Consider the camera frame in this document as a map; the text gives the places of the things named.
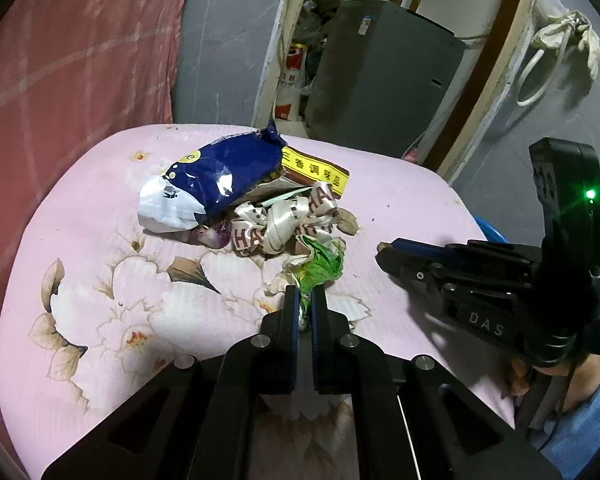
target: trash pile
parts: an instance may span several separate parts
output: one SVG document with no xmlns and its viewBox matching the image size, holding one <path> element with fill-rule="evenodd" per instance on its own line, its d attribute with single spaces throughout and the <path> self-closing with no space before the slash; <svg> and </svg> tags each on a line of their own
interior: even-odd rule
<svg viewBox="0 0 600 480">
<path fill-rule="evenodd" d="M 315 285 L 342 275 L 355 216 L 338 208 L 349 171 L 299 152 L 273 121 L 223 137 L 151 176 L 140 192 L 138 221 L 157 234 L 243 256 L 287 253 L 283 268 L 301 293 L 301 327 Z"/>
</svg>

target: metal bolt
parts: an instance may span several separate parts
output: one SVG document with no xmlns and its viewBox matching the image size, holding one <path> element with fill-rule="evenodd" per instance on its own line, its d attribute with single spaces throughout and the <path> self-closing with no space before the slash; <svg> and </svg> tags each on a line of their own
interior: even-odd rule
<svg viewBox="0 0 600 480">
<path fill-rule="evenodd" d="M 186 370 L 187 368 L 191 368 L 195 362 L 196 358 L 193 357 L 193 355 L 189 354 L 181 354 L 173 360 L 174 366 L 176 368 L 179 368 L 180 370 Z"/>
<path fill-rule="evenodd" d="M 271 343 L 271 338 L 268 335 L 258 334 L 251 338 L 251 344 L 256 348 L 264 348 L 269 346 L 269 343 Z"/>
<path fill-rule="evenodd" d="M 346 348 L 353 348 L 360 344 L 360 339 L 353 334 L 346 334 L 340 338 L 340 344 Z"/>
<path fill-rule="evenodd" d="M 415 363 L 420 370 L 424 371 L 431 370 L 432 368 L 436 367 L 436 362 L 428 355 L 419 355 L 416 357 Z"/>
</svg>

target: white hose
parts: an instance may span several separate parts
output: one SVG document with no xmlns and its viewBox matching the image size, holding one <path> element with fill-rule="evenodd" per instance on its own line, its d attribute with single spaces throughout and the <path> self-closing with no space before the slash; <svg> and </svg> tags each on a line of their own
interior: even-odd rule
<svg viewBox="0 0 600 480">
<path fill-rule="evenodd" d="M 535 103 L 536 101 L 538 101 L 538 99 L 544 95 L 544 92 L 546 92 L 546 89 L 549 88 L 551 81 L 554 80 L 555 72 L 557 71 L 558 67 L 562 63 L 562 60 L 564 59 L 564 53 L 567 49 L 567 44 L 569 43 L 569 40 L 571 39 L 571 35 L 574 33 L 574 31 L 575 31 L 575 24 L 570 23 L 569 27 L 567 27 L 567 29 L 564 31 L 564 35 L 562 37 L 562 43 L 560 44 L 560 48 L 558 49 L 558 55 L 557 55 L 557 58 L 555 59 L 555 64 L 554 64 L 553 68 L 551 69 L 551 72 L 549 72 L 549 75 L 547 76 L 544 84 L 531 97 L 525 99 L 524 101 L 521 101 L 520 100 L 520 90 L 522 89 L 522 85 L 525 83 L 526 78 L 529 76 L 529 74 L 534 69 L 534 67 L 538 64 L 538 61 L 540 61 L 542 59 L 542 56 L 544 56 L 544 53 L 546 52 L 546 50 L 544 48 L 538 49 L 538 51 L 531 58 L 531 61 L 529 61 L 529 63 L 526 64 L 525 69 L 520 74 L 520 78 L 518 78 L 518 84 L 516 85 L 516 91 L 518 92 L 518 94 L 516 96 L 516 103 L 518 104 L 519 107 L 523 108 L 525 106 L 529 106 L 529 105 Z"/>
</svg>

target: plaid fabric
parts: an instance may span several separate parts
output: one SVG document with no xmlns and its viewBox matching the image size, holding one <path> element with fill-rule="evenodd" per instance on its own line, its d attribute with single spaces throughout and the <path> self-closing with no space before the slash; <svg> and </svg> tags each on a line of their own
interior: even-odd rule
<svg viewBox="0 0 600 480">
<path fill-rule="evenodd" d="M 0 24 L 0 310 L 23 229 L 116 131 L 172 121 L 184 0 L 16 0 Z M 0 439 L 11 450 L 0 416 Z"/>
</svg>

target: blue clothing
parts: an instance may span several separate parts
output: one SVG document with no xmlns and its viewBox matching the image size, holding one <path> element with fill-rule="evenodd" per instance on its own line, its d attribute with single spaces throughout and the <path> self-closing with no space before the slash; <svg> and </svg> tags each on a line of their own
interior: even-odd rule
<svg viewBox="0 0 600 480">
<path fill-rule="evenodd" d="M 554 428 L 548 420 L 543 431 L 534 430 L 531 443 L 540 447 Z M 551 442 L 542 454 L 559 470 L 565 480 L 576 478 L 600 447 L 600 386 L 591 398 L 573 412 L 565 413 Z"/>
</svg>

